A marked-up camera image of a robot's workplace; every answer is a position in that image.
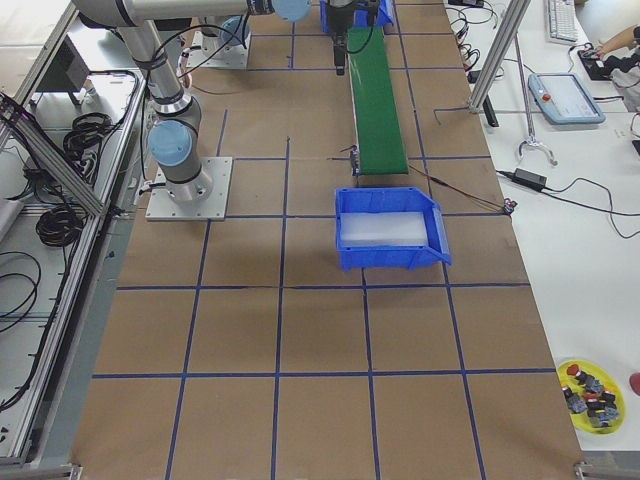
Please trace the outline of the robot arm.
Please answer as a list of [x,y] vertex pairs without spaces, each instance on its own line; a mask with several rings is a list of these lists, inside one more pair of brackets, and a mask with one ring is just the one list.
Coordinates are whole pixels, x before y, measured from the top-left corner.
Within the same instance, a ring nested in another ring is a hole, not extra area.
[[202,35],[201,48],[211,55],[234,47],[248,47],[248,18],[242,15],[203,16],[198,18]]
[[213,178],[204,171],[196,145],[200,106],[181,84],[161,46],[157,20],[277,14],[297,22],[311,8],[309,1],[76,1],[89,20],[112,26],[147,80],[159,120],[148,134],[148,148],[164,174],[168,195],[176,202],[206,198]]

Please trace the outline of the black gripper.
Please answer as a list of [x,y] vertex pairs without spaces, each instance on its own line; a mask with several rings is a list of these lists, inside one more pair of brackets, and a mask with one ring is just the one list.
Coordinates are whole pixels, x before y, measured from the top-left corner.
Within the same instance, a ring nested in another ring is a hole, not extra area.
[[354,21],[356,2],[353,0],[327,1],[327,28],[332,35],[335,73],[344,76],[346,71],[345,37]]

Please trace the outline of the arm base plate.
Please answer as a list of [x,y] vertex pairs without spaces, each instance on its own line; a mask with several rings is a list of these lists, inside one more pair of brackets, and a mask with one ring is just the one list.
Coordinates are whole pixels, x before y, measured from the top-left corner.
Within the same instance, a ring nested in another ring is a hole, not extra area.
[[187,184],[175,184],[158,168],[146,209],[148,221],[224,221],[232,178],[231,157],[200,157],[201,171]]
[[246,46],[235,44],[234,40],[223,46],[222,37],[204,36],[197,31],[188,49],[186,67],[244,70],[248,66],[250,40],[248,36]]

